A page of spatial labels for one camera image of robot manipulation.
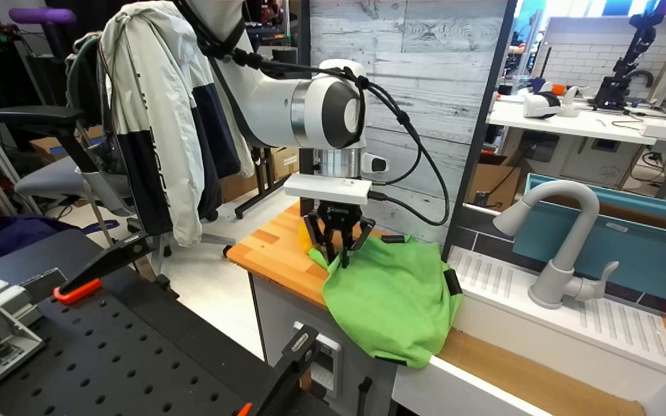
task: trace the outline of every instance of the faucet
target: faucet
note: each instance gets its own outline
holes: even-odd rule
[[[537,304],[547,307],[547,310],[558,310],[562,304],[562,296],[602,298],[606,292],[606,281],[619,266],[618,260],[611,260],[603,268],[602,278],[597,281],[573,277],[573,266],[602,209],[597,193],[582,183],[573,183],[573,179],[543,183],[530,188],[523,198],[517,198],[517,202],[506,207],[502,214],[497,214],[493,224],[502,232],[515,236],[525,217],[539,201],[547,195],[560,195],[560,193],[578,198],[580,214],[573,221],[571,230],[567,232],[560,251],[543,266],[539,278],[528,291]]]

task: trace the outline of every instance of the wooden table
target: wooden table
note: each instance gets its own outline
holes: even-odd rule
[[[354,362],[347,364],[367,364],[367,355],[342,334],[325,312],[321,296],[325,270],[298,246],[300,230],[303,221],[298,217],[298,206],[291,206],[226,251],[226,258],[243,266],[251,275],[265,357],[268,362],[275,362],[279,355],[279,350],[275,350],[279,348],[279,341],[273,337],[288,340],[294,332],[291,321],[305,321],[339,340],[344,348],[349,348],[344,355],[354,355]],[[560,371],[473,340],[461,329],[450,332],[439,357],[552,414],[643,414],[636,402],[606,395],[591,385],[578,382]],[[562,388],[528,388],[528,382],[539,380]],[[342,402],[339,409],[342,414],[351,411],[351,402]]]

